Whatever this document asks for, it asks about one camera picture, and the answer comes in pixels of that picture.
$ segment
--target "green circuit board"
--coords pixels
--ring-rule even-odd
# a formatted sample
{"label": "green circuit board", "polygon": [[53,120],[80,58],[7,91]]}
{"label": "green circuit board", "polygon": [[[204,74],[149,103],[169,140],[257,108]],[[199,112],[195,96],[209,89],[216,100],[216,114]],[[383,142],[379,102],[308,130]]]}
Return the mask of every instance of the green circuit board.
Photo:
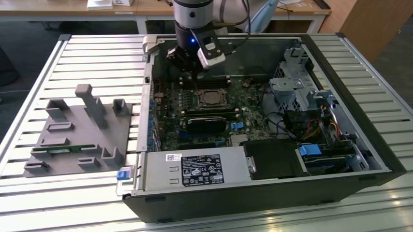
{"label": "green circuit board", "polygon": [[[261,84],[247,85],[244,77],[231,78],[231,84],[227,88],[203,89],[203,90],[183,90],[179,85],[171,83],[169,88],[164,91],[164,97],[157,100],[159,111],[159,129],[160,129],[160,143],[161,150],[180,150],[209,147],[232,146],[229,137],[232,135],[244,134],[248,140],[268,139],[271,137],[267,124],[263,120],[263,113],[260,110],[260,87]],[[220,104],[199,102],[201,94],[213,92],[221,94]],[[180,116],[181,111],[204,110],[208,109],[235,108],[237,110],[236,118],[228,120],[225,129],[221,133],[215,135],[196,136],[188,135],[184,130],[183,123],[184,116]],[[232,130],[231,123],[243,123],[243,127]]]}

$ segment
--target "white box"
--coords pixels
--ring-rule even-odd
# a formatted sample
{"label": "white box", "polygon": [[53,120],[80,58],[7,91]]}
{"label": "white box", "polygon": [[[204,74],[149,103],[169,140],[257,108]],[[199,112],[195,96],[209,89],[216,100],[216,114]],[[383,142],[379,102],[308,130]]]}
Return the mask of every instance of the white box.
{"label": "white box", "polygon": [[113,5],[117,6],[129,6],[133,0],[113,0]]}
{"label": "white box", "polygon": [[88,11],[112,9],[112,0],[88,0]]}

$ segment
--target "wooden desk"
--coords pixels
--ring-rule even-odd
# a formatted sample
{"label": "wooden desk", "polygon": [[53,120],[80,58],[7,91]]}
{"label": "wooden desk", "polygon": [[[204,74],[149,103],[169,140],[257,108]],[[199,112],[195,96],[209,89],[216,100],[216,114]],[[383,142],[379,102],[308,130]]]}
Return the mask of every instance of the wooden desk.
{"label": "wooden desk", "polygon": [[[318,7],[312,0],[288,4],[276,9],[271,20],[311,21],[308,33],[316,33],[330,10]],[[173,9],[164,1],[134,0],[132,6],[88,11],[86,0],[0,0],[0,21],[134,21],[140,34],[146,34],[145,22],[173,20]]]}
{"label": "wooden desk", "polygon": [[[280,7],[287,8],[292,12],[287,12],[285,10],[276,8],[271,20],[311,21],[307,33],[318,33],[324,17],[331,13],[331,10],[320,9],[312,0],[303,0],[300,3],[288,4],[287,7],[280,5]],[[164,1],[138,0],[136,15],[142,16],[140,21],[136,22],[138,33],[146,34],[145,21],[173,20],[173,9],[165,4]]]}
{"label": "wooden desk", "polygon": [[0,0],[0,21],[134,21],[130,6],[88,11],[86,0]]}
{"label": "wooden desk", "polygon": [[0,16],[88,16],[134,14],[137,0],[130,6],[113,6],[112,9],[88,11],[86,0],[0,0]]}

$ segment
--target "table leg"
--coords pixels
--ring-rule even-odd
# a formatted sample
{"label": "table leg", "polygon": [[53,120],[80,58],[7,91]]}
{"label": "table leg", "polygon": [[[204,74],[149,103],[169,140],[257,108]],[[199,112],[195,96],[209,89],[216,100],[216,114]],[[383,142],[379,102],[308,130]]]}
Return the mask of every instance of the table leg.
{"label": "table leg", "polygon": [[136,25],[137,25],[137,32],[138,34],[146,34],[146,17],[145,16],[136,16]]}
{"label": "table leg", "polygon": [[324,15],[316,15],[315,16],[315,18],[312,19],[311,24],[308,26],[308,30],[307,30],[308,34],[318,33],[319,28],[322,26],[323,19],[324,19]]}

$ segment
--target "gray carpet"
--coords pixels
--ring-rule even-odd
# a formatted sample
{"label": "gray carpet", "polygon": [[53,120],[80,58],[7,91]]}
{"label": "gray carpet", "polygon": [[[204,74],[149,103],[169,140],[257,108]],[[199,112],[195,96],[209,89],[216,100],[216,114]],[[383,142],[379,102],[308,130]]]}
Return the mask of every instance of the gray carpet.
{"label": "gray carpet", "polygon": [[[45,30],[40,23],[0,22],[0,46],[2,47],[20,74],[18,80],[0,87],[0,140],[14,119],[29,90],[60,34],[136,34],[133,22],[78,22],[52,23],[52,30]],[[148,24],[151,33],[172,33],[172,24],[160,22]],[[394,37],[374,67],[380,72],[403,99],[413,105],[413,18],[407,21],[400,33]]]}

